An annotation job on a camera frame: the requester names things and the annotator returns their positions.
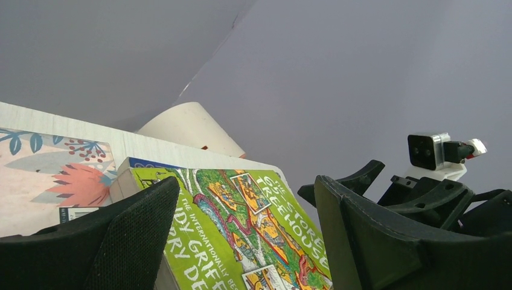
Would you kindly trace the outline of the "pink floral book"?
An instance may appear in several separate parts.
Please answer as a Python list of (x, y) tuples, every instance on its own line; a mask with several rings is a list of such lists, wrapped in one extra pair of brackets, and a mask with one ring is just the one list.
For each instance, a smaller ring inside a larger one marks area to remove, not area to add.
[(111, 204), (117, 176), (101, 141), (1, 128), (1, 236), (31, 235)]

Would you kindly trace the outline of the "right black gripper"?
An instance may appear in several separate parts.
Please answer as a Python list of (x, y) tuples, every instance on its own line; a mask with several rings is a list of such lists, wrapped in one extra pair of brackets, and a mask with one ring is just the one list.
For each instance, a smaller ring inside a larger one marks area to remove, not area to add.
[[(385, 164), (372, 159), (360, 170), (336, 181), (363, 196)], [(431, 227), (469, 236), (490, 237), (511, 232), (511, 191), (476, 194), (466, 185), (445, 179), (393, 176), (378, 204)], [(316, 208), (314, 185), (299, 188), (298, 196)]]

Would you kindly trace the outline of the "white two-tier shelf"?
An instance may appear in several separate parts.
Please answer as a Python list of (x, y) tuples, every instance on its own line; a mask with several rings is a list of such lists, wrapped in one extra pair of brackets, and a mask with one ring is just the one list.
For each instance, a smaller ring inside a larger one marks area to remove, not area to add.
[(278, 174), (283, 188), (289, 187), (275, 166), (7, 103), (1, 103), (1, 156), (23, 172), (46, 176), (57, 173), (60, 166), (80, 163), (110, 182), (117, 167), (127, 157), (135, 157), (189, 169), (266, 170)]

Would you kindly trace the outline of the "green 65-storey treehouse book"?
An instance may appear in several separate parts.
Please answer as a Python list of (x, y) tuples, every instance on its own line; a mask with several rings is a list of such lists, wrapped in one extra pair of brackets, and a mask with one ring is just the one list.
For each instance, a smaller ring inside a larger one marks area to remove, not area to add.
[(322, 235), (277, 172), (132, 168), (114, 201), (175, 178), (156, 289), (331, 289)]

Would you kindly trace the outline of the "blue orange sunset book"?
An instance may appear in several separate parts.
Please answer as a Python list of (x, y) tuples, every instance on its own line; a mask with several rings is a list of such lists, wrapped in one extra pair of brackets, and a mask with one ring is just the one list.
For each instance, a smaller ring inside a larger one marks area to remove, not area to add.
[(118, 167), (117, 173), (123, 173), (127, 169), (131, 168), (169, 168), (169, 169), (180, 169), (179, 166), (170, 164), (159, 163), (156, 161), (150, 161), (146, 159), (140, 159), (135, 157), (127, 157)]

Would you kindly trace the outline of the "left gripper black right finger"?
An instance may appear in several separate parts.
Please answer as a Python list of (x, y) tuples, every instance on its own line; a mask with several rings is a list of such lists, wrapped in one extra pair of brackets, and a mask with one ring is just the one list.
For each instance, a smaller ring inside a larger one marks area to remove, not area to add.
[(423, 196), (383, 207), (328, 176), (314, 184), (334, 289), (510, 289), (511, 233), (472, 236), (426, 225)]

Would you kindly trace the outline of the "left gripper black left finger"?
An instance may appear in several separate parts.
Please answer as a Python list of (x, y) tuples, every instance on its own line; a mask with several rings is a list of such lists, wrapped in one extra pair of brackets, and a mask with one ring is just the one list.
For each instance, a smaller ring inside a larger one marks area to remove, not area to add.
[(30, 236), (1, 239), (2, 289), (152, 289), (180, 186), (165, 178)]

